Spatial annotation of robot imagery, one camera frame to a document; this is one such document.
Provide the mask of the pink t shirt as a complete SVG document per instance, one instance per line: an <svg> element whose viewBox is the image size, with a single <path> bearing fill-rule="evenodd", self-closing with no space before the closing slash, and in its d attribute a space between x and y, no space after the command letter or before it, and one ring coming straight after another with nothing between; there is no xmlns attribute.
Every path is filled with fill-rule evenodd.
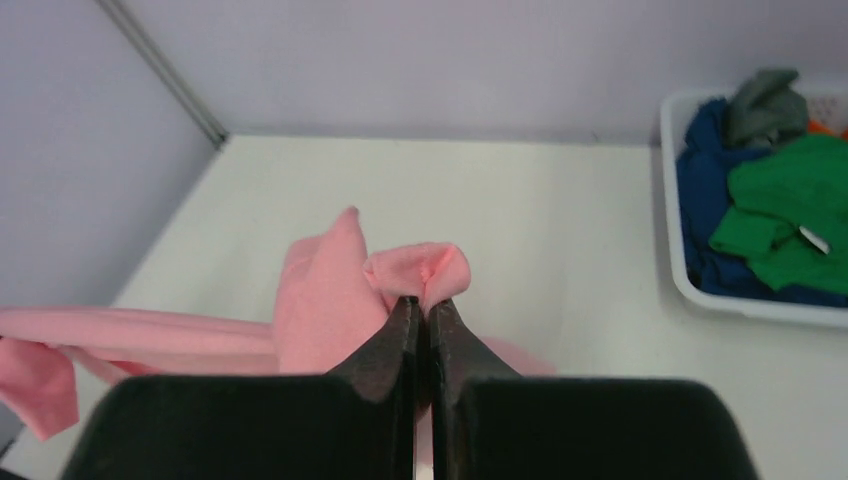
<svg viewBox="0 0 848 480"><path fill-rule="evenodd" d="M451 243L369 253L355 208L288 249L273 317L255 323L95 307L5 308L1 400L40 440L79 419L75 370L108 384L149 374L323 374L361 347L404 296L424 310L466 291Z"/></svg>

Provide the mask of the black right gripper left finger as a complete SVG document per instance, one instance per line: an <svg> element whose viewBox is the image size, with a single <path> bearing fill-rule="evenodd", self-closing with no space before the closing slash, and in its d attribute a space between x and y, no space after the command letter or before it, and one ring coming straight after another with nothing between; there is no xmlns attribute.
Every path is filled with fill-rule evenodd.
<svg viewBox="0 0 848 480"><path fill-rule="evenodd" d="M139 376L93 411L66 479L410 479L420 307L306 376Z"/></svg>

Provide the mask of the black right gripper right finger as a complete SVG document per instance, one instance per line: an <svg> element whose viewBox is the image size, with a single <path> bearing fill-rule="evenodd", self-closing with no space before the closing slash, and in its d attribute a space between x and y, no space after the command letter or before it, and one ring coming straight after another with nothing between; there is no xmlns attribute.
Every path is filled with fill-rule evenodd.
<svg viewBox="0 0 848 480"><path fill-rule="evenodd" d="M452 301L427 317L438 479L754 479L725 404L685 379L524 376Z"/></svg>

